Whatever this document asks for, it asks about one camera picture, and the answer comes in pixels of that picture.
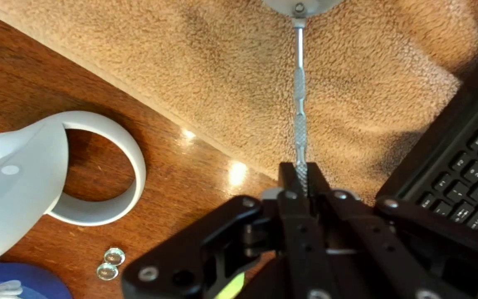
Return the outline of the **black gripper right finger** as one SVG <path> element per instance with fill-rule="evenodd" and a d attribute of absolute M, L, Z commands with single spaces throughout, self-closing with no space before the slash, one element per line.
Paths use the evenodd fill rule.
<path fill-rule="evenodd" d="M 310 198 L 330 252 L 348 252 L 378 299 L 478 299 L 478 232 L 413 203 L 373 207 L 332 190 L 310 165 Z"/>

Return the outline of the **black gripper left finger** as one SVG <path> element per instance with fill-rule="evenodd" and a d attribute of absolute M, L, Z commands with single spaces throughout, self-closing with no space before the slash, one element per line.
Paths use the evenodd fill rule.
<path fill-rule="evenodd" d="M 255 270 L 237 299 L 332 299 L 320 215 L 330 187 L 317 165 L 278 167 L 278 189 L 234 197 L 126 267 L 124 299 L 215 299 Z"/>

